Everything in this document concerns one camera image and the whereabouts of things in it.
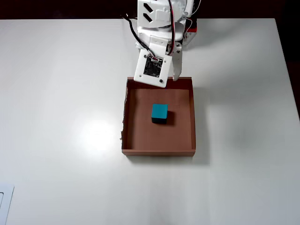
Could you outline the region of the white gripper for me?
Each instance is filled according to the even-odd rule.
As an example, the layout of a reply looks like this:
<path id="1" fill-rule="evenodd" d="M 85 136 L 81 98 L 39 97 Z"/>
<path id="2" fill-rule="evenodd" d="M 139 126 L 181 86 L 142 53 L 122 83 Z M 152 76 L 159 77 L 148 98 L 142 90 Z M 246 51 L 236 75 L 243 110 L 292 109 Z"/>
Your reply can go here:
<path id="1" fill-rule="evenodd" d="M 141 46 L 146 50 L 150 49 L 150 37 L 152 33 L 152 28 L 137 27 L 137 36 L 143 43 Z M 172 54 L 172 63 L 173 80 L 177 81 L 182 72 L 182 44 L 180 42 L 175 42 L 174 51 Z"/>

